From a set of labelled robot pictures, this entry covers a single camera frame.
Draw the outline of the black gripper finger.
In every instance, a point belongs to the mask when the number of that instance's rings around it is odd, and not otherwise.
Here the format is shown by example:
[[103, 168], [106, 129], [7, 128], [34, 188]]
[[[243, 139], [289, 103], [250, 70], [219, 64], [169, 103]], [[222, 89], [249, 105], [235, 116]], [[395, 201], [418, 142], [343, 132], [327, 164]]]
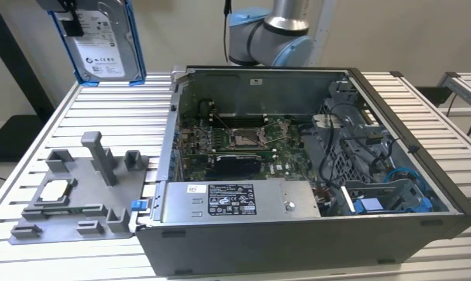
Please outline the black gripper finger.
[[58, 12], [58, 19], [62, 22], [69, 37], [82, 37], [83, 29], [77, 14], [77, 1], [63, 0], [59, 1], [63, 11]]

